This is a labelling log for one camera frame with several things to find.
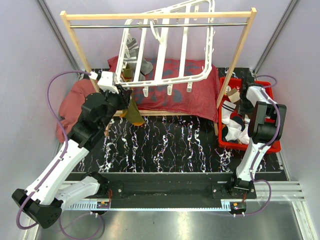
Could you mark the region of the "olive green ribbed sock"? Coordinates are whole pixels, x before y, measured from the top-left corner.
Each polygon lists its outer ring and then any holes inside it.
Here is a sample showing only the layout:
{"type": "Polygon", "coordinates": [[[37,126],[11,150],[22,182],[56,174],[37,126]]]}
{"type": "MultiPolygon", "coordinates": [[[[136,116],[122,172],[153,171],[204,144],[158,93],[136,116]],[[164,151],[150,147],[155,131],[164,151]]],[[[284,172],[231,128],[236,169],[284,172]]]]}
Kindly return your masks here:
{"type": "MultiPolygon", "coordinates": [[[[126,67],[122,69],[121,79],[127,83],[132,81],[132,77],[133,71],[130,65],[127,64],[126,67]]],[[[127,119],[127,121],[134,126],[142,126],[145,123],[144,118],[141,116],[140,111],[136,105],[133,93],[130,96],[128,108],[122,111],[120,117],[127,119]]]]}

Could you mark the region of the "white plastic clip hanger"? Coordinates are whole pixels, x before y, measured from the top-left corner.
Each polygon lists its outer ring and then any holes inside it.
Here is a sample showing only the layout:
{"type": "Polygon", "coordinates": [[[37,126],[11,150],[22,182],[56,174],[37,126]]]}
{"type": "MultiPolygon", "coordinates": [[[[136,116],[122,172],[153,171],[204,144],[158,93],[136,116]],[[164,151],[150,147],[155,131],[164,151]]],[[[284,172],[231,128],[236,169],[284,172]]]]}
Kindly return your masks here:
{"type": "MultiPolygon", "coordinates": [[[[151,11],[151,17],[143,19],[141,23],[138,25],[146,25],[146,24],[157,24],[158,17],[156,17],[156,14],[177,14],[182,13],[182,18],[184,19],[183,24],[190,24],[190,19],[192,19],[192,15],[198,13],[199,11],[199,4],[201,4],[200,0],[190,0],[183,3],[180,3],[178,5],[172,5],[170,7],[162,8],[159,10],[151,11]]],[[[128,19],[125,21],[124,25],[133,25],[132,24],[133,19],[128,19]]],[[[214,18],[210,16],[207,20],[207,23],[214,23],[214,18]]],[[[171,24],[169,18],[162,18],[161,24],[171,24]]],[[[121,78],[122,69],[126,67],[127,63],[124,61],[125,53],[126,53],[126,46],[127,46],[127,40],[129,38],[132,38],[129,33],[129,28],[123,28],[123,35],[122,35],[122,41],[118,56],[118,62],[116,67],[116,80],[115,85],[121,85],[124,88],[143,88],[143,94],[145,97],[149,95],[149,87],[154,86],[167,86],[167,93],[168,95],[172,94],[173,85],[175,84],[182,84],[187,83],[187,92],[192,91],[192,85],[193,82],[198,82],[201,80],[204,80],[208,77],[212,70],[212,53],[213,53],[213,38],[215,34],[214,27],[206,27],[207,33],[206,33],[206,46],[204,48],[205,50],[205,60],[204,60],[204,68],[202,69],[202,72],[197,75],[191,75],[191,76],[184,76],[185,73],[185,62],[186,62],[186,55],[187,55],[187,43],[188,43],[188,32],[190,27],[182,27],[183,29],[183,35],[182,35],[182,44],[181,44],[181,51],[180,51],[180,61],[179,61],[179,73],[178,77],[173,78],[163,78],[163,71],[164,71],[164,63],[165,63],[165,57],[167,52],[167,46],[168,46],[168,34],[170,27],[160,27],[160,28],[141,28],[141,39],[140,39],[140,45],[139,45],[139,62],[141,61],[145,49],[146,44],[146,36],[147,36],[147,29],[150,29],[154,38],[159,43],[158,48],[158,55],[157,55],[157,62],[156,62],[156,68],[155,68],[155,74],[153,80],[144,80],[139,81],[139,70],[140,70],[140,64],[137,64],[136,67],[136,73],[132,77],[131,82],[124,82],[121,78]]]]}

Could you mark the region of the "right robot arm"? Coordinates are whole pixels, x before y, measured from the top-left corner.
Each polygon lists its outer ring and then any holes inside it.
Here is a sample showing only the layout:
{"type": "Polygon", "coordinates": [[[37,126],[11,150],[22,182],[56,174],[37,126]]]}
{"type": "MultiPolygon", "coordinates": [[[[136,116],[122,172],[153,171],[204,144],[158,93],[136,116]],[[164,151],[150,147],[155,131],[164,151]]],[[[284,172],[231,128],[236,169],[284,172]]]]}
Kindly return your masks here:
{"type": "Polygon", "coordinates": [[[249,143],[241,163],[230,180],[224,185],[226,193],[240,199],[254,189],[258,166],[274,142],[282,137],[287,106],[274,101],[263,86],[254,82],[245,83],[241,90],[244,99],[253,105],[248,125],[249,143]]]}

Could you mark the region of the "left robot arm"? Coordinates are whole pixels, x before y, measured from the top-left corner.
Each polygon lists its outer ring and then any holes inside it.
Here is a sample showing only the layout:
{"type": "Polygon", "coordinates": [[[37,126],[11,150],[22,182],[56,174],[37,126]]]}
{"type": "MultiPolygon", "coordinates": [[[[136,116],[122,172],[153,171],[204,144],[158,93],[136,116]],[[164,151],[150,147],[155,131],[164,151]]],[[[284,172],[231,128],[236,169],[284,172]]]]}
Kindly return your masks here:
{"type": "Polygon", "coordinates": [[[132,90],[117,85],[114,91],[89,94],[75,125],[67,135],[62,148],[43,173],[26,189],[16,189],[12,199],[42,228],[52,226],[62,212],[78,201],[108,193],[109,181],[98,172],[86,173],[79,182],[61,189],[75,166],[84,159],[104,137],[105,130],[117,111],[129,107],[132,90]]]}

